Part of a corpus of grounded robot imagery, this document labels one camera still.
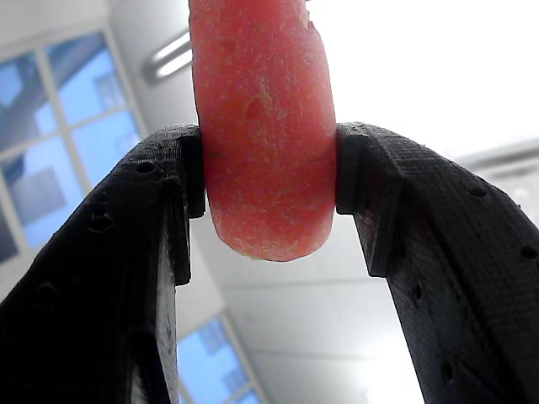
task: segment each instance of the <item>fluorescent light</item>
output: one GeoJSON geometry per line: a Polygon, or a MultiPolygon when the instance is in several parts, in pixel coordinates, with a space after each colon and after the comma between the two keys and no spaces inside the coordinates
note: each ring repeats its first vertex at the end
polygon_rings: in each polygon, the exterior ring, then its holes
{"type": "Polygon", "coordinates": [[[159,67],[156,72],[157,78],[164,78],[171,75],[193,60],[193,51],[191,49],[182,53],[180,56],[172,59],[169,63],[159,67]]]}
{"type": "Polygon", "coordinates": [[[176,51],[186,43],[188,43],[191,40],[191,37],[189,35],[189,31],[187,31],[185,34],[180,36],[178,39],[174,40],[164,48],[162,48],[158,53],[152,56],[152,61],[155,63],[157,61],[160,61],[164,57],[170,55],[172,52],[176,51]]]}

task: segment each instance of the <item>white ceiling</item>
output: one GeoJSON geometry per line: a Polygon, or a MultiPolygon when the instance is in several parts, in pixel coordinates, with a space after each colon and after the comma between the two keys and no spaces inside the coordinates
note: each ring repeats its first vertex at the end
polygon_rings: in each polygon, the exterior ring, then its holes
{"type": "Polygon", "coordinates": [[[192,234],[275,404],[422,402],[392,298],[368,276],[350,216],[336,215],[328,242],[289,263],[232,251],[208,214],[192,234]],[[390,391],[388,374],[400,380],[390,391]]]}

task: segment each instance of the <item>hole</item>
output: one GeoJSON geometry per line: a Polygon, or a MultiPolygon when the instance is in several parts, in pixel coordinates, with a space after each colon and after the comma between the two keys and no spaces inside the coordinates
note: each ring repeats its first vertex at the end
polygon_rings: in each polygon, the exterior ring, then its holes
{"type": "Polygon", "coordinates": [[[107,214],[107,210],[104,208],[104,206],[98,206],[93,211],[92,218],[94,219],[96,217],[105,216],[106,214],[107,214]]]}
{"type": "Polygon", "coordinates": [[[155,165],[152,162],[139,162],[136,166],[136,171],[139,174],[151,173],[153,170],[155,170],[155,165]]]}
{"type": "Polygon", "coordinates": [[[470,189],[470,195],[476,198],[484,198],[487,196],[487,191],[480,187],[473,187],[470,189]]]}
{"type": "Polygon", "coordinates": [[[520,255],[522,257],[524,257],[524,258],[536,259],[537,258],[537,251],[533,247],[525,246],[520,250],[520,255]]]}
{"type": "Polygon", "coordinates": [[[35,290],[34,307],[43,313],[52,313],[58,300],[58,292],[53,284],[45,282],[35,290]]]}
{"type": "Polygon", "coordinates": [[[102,215],[93,215],[92,223],[90,223],[90,230],[94,233],[102,233],[107,231],[112,226],[112,219],[107,213],[102,215]]]}
{"type": "Polygon", "coordinates": [[[449,362],[444,362],[441,364],[441,374],[446,383],[451,383],[455,379],[455,370],[453,369],[453,365],[449,362]]]}
{"type": "Polygon", "coordinates": [[[415,303],[419,303],[421,299],[423,298],[423,286],[420,282],[415,284],[414,288],[412,289],[412,292],[414,293],[414,301],[415,303]]]}

